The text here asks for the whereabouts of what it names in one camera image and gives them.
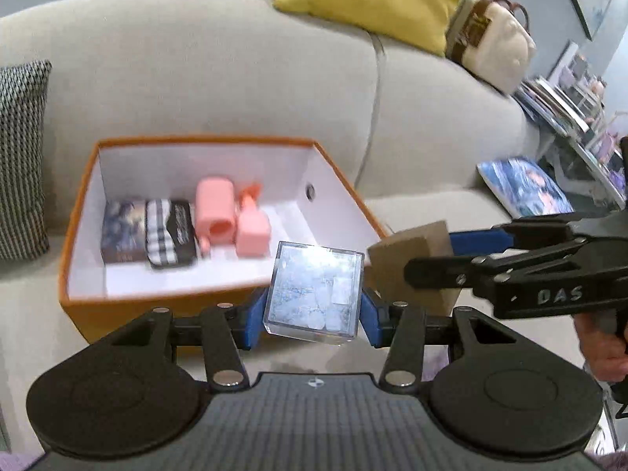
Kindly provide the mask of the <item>right hand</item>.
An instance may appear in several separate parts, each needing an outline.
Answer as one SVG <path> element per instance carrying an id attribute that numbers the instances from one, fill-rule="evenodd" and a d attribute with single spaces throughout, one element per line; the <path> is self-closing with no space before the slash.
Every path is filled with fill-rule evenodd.
<path id="1" fill-rule="evenodd" d="M 628 372 L 626 341 L 603 332 L 592 314 L 574 316 L 579 347 L 594 378 L 607 383 L 622 382 Z"/>

